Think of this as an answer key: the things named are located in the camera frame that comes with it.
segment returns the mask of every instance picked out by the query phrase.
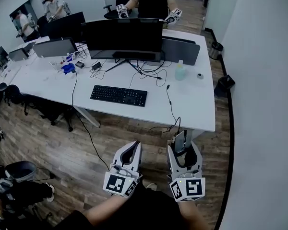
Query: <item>monitor stand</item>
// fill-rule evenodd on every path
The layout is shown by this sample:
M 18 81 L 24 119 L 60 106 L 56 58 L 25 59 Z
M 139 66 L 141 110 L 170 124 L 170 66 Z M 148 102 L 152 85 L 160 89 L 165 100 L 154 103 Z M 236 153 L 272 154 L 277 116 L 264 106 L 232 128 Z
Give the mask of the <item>monitor stand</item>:
M 115 66 L 113 66 L 113 67 L 111 67 L 110 69 L 106 70 L 106 72 L 114 69 L 115 67 L 118 67 L 119 65 L 121 65 L 121 64 L 123 64 L 123 63 L 129 63 L 129 64 L 132 66 L 133 69 L 135 69 L 137 72 L 139 72 L 140 74 L 142 74 L 142 73 L 141 73 L 133 64 L 131 64 L 130 61 L 127 60 L 127 59 L 121 61 L 119 64 L 116 64 Z

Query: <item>white desk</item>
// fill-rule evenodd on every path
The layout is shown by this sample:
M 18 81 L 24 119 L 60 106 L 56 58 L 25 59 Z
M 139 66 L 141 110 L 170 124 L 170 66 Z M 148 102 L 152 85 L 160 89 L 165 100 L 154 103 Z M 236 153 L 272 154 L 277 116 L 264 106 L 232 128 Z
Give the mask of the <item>white desk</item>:
M 187 68 L 187 76 L 184 80 L 175 80 L 176 63 L 172 63 L 172 65 L 165 68 L 167 71 L 167 79 L 163 87 L 156 86 L 156 79 L 145 78 L 140 80 L 139 75 L 135 75 L 131 89 L 148 91 L 145 107 L 137 107 L 90 99 L 94 85 L 128 88 L 136 72 L 129 64 L 122 64 L 106 72 L 103 80 L 90 78 L 90 68 L 76 68 L 78 82 L 73 96 L 74 107 L 97 127 L 99 127 L 99 123 L 86 109 L 171 126 L 175 122 L 171 114 L 166 93 L 166 87 L 169 84 L 168 94 L 172 101 L 173 113 L 176 118 L 181 117 L 181 126 L 193 129 L 193 137 L 198 136 L 204 131 L 214 132 L 216 126 L 215 99 L 205 38 L 200 35 L 172 30 L 164 30 L 163 35 L 193 40 L 201 46 L 195 66 L 185 66 Z M 71 105 L 76 75 L 72 73 L 67 75 L 57 73 L 57 71 L 48 64 L 48 62 L 52 60 L 51 58 L 36 58 L 31 65 L 28 63 L 23 64 L 11 84 L 17 85 L 22 93 Z M 90 56 L 88 56 L 84 61 L 85 66 L 89 67 L 95 61 L 96 60 L 91 60 Z M 114 64 L 114 60 L 107 60 L 102 69 L 107 70 L 113 67 Z M 156 67 L 147 65 L 146 67 L 156 69 Z M 198 73 L 203 74 L 204 79 L 198 79 Z M 164 78 L 165 72 L 161 72 L 160 76 Z

